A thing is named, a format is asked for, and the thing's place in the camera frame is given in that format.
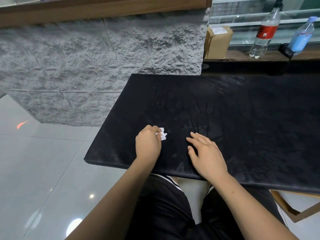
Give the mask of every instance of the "white tissue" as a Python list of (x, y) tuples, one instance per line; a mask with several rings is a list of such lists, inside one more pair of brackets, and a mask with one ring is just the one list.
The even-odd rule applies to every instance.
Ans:
[(166, 139), (167, 133), (165, 133), (165, 129), (164, 128), (160, 128), (160, 130), (161, 130), (161, 140), (163, 141), (163, 140)]

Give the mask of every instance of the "water bottle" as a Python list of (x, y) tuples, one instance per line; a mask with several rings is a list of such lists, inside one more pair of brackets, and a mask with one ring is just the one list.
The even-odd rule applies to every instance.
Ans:
[(288, 45), (288, 48), (291, 51), (295, 52), (294, 55), (298, 55), (310, 40), (315, 30), (313, 22), (315, 22), (316, 20), (317, 17), (309, 17), (308, 21), (305, 24), (303, 24), (300, 28), (298, 28), (295, 32), (291, 42)]
[(273, 10), (263, 19), (261, 26), (258, 30), (257, 36), (254, 40), (254, 44), (251, 46), (249, 56), (258, 59), (263, 56), (266, 51), (268, 44), (273, 38), (279, 23), (280, 23), (280, 9), (282, 3), (277, 3)]

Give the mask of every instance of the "gray stone wall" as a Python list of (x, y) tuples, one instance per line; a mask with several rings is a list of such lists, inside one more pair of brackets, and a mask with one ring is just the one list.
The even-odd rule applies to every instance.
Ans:
[(200, 75), (208, 10), (0, 30), (0, 89), (43, 123), (100, 126), (132, 73)]

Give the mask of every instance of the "black table top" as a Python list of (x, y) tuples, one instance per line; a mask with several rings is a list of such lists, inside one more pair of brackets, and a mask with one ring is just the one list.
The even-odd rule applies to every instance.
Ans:
[(202, 179), (188, 156), (192, 131), (216, 142), (242, 184), (320, 193), (318, 75), (132, 74), (84, 160), (127, 169), (147, 124), (168, 133), (153, 173)]

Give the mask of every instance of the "brown cardboard box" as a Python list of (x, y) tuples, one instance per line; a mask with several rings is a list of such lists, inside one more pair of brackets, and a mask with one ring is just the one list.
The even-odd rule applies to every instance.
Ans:
[(232, 35), (233, 31), (229, 26), (208, 27), (204, 43), (204, 59), (225, 59)]

